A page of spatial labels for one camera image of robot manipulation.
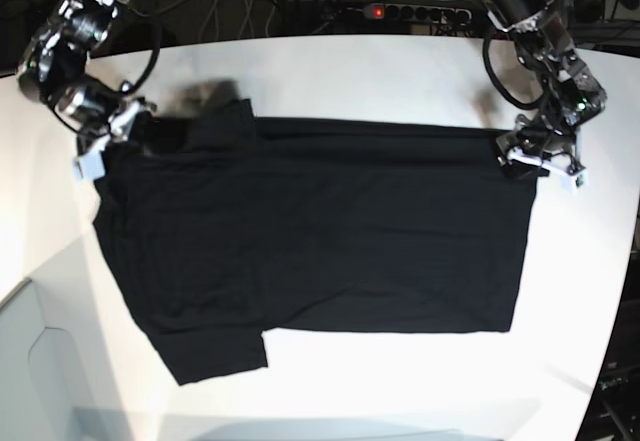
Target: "wire bundle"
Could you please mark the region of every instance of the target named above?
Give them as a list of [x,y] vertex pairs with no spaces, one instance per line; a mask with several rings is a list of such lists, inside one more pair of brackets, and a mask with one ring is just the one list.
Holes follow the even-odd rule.
[[[507,88],[504,86],[504,84],[502,84],[502,82],[498,78],[496,72],[493,69],[493,65],[491,64],[491,56],[490,56],[491,42],[493,41],[493,36],[495,34],[496,34],[495,28],[488,29],[484,36],[484,41],[482,43],[482,60],[484,62],[485,70],[487,71],[487,75],[491,80],[491,84],[493,84],[494,88],[496,88],[496,90],[500,93],[500,95],[505,100],[507,100],[510,104],[514,105],[516,108],[521,109],[523,111],[533,111],[535,109],[539,109],[549,95],[546,83],[541,83],[541,86],[544,92],[538,99],[530,103],[525,103],[523,101],[520,101],[519,99],[516,99],[507,90]],[[536,73],[536,74],[538,74],[538,79],[540,79],[540,76],[543,73]]]
[[[174,11],[175,9],[179,8],[180,6],[184,5],[185,3],[189,2],[191,0],[178,0],[175,3],[170,4],[169,6],[166,6],[164,8],[159,9],[158,11],[151,13],[151,14],[145,14],[145,13],[141,13],[140,11],[137,11],[133,8],[129,8],[131,9],[131,11],[133,11],[135,14],[137,14],[138,16],[142,17],[142,18],[150,18],[150,17],[160,17],[163,16],[171,11]],[[237,35],[237,39],[241,39],[245,33],[245,31],[247,30],[247,28],[249,29],[249,33],[251,35],[252,38],[255,38],[255,29],[254,29],[254,25],[253,25],[253,21],[252,21],[252,11],[255,5],[255,1],[256,0],[242,0],[243,1],[243,5],[244,5],[244,10],[245,10],[245,16],[242,20],[242,23],[240,25],[240,29],[238,30],[238,35]],[[273,22],[273,18],[275,17],[276,11],[280,8],[280,6],[277,4],[276,0],[265,0],[265,1],[270,1],[273,6],[271,8],[271,11],[269,13],[269,16],[267,18],[267,22],[265,24],[265,30],[264,30],[264,36],[269,38],[271,37],[271,23]],[[222,0],[212,0],[212,6],[211,9],[209,10],[209,12],[207,13],[207,16],[205,17],[203,23],[202,23],[202,27],[200,28],[200,31],[198,32],[198,36],[196,41],[198,43],[202,43],[204,41],[204,37],[205,34],[207,32],[207,28],[209,27],[211,20],[213,18],[213,22],[214,22],[214,26],[215,26],[215,38],[214,41],[219,41],[220,39],[220,21],[218,18],[218,9],[220,7],[220,3],[222,2]]]

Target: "black t-shirt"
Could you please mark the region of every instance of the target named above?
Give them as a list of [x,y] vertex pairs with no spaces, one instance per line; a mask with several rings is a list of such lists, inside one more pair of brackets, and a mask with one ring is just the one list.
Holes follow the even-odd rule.
[[235,103],[178,153],[112,148],[94,225],[180,384],[266,366],[275,327],[504,332],[536,179],[502,176],[496,135]]

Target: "table surface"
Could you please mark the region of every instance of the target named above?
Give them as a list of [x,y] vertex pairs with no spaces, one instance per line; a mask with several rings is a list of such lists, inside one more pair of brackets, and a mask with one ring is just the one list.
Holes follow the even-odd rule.
[[[264,334],[268,369],[178,388],[102,259],[91,227],[97,198],[72,178],[73,136],[26,101],[11,78],[0,81],[0,297],[32,275],[47,325],[73,336],[75,347],[63,356],[84,367],[75,373],[85,386],[74,388],[76,402],[110,423],[114,439],[319,439],[439,429],[575,439],[617,312],[640,195],[640,60],[583,55],[609,93],[606,112],[583,129],[591,184],[573,196],[558,178],[540,180],[509,333],[276,329]],[[513,46],[495,43],[494,57],[508,87],[531,96]],[[90,72],[116,86],[135,78],[147,59],[105,58]],[[171,48],[143,92],[161,112],[185,113],[229,86],[252,100],[258,116],[510,129],[518,114],[492,88],[480,42],[454,38]],[[297,424],[274,421],[283,419]],[[333,422],[318,430],[318,419]]]

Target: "electrical outlet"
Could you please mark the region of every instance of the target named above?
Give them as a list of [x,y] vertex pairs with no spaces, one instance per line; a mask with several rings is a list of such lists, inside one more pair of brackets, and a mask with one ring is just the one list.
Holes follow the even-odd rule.
[[473,12],[468,9],[415,4],[369,4],[362,10],[366,19],[400,23],[470,26]]

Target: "robotic arm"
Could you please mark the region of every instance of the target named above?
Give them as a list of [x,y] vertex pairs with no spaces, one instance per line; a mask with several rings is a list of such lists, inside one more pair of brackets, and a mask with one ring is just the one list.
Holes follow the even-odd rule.
[[[127,142],[134,125],[154,109],[134,94],[153,69],[159,41],[147,70],[133,85],[125,82],[113,90],[85,74],[91,52],[106,39],[119,7],[128,1],[62,0],[34,35],[18,69],[25,96],[47,105],[78,135],[76,168],[86,179],[104,175],[101,152],[112,143]],[[537,110],[532,119],[518,116],[515,129],[497,140],[498,161],[511,176],[544,169],[562,175],[572,188],[580,187],[586,172],[579,159],[579,129],[604,109],[606,94],[578,56],[554,0],[488,1],[495,29],[515,42],[520,63],[535,73],[543,91],[533,103],[522,103],[506,91],[489,59],[495,31],[488,33],[483,54],[494,86],[518,108]],[[555,164],[559,156],[569,163]]]
[[[570,189],[579,188],[586,182],[579,129],[603,111],[606,93],[580,59],[554,0],[490,1],[489,18],[497,30],[509,33],[520,63],[535,73],[543,91],[533,103],[522,103],[507,92],[491,67],[493,32],[487,33],[483,58],[492,83],[518,108],[537,109],[533,119],[518,116],[515,129],[498,138],[498,161],[511,175],[545,169],[562,175]],[[559,156],[569,163],[555,164]]]

